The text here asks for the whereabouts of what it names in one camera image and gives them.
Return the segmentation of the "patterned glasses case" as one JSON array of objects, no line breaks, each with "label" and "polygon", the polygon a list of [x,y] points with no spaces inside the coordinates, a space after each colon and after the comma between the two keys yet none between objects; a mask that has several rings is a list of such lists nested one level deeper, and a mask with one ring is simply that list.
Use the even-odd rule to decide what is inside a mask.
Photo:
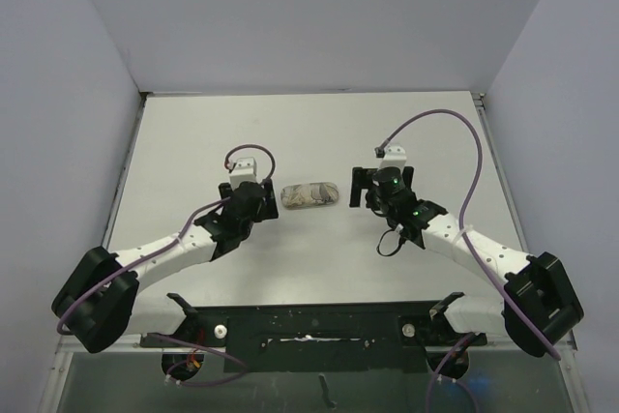
[{"label": "patterned glasses case", "polygon": [[280,200],[289,210],[329,206],[339,201],[339,188],[331,182],[290,185],[281,190]]}]

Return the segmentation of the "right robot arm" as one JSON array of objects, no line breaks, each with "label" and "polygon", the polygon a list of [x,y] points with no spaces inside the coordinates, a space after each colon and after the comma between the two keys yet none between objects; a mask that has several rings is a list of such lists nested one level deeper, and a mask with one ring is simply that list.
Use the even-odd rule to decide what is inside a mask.
[{"label": "right robot arm", "polygon": [[584,317],[561,260],[511,249],[461,226],[444,207],[413,192],[413,175],[411,166],[355,167],[349,205],[385,219],[401,244],[447,257],[499,293],[494,299],[451,294],[432,310],[433,337],[451,344],[465,333],[507,336],[525,353],[544,356]]}]

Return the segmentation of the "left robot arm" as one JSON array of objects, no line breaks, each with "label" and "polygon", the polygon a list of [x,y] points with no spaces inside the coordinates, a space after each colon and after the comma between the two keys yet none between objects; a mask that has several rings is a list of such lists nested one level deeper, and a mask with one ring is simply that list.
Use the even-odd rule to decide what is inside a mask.
[{"label": "left robot arm", "polygon": [[271,180],[244,181],[226,193],[193,212],[177,233],[133,249],[87,251],[52,302],[58,332],[76,337],[90,353],[128,335],[159,333],[177,346],[192,342],[197,323],[191,306],[170,291],[145,291],[235,251],[255,224],[279,215]]}]

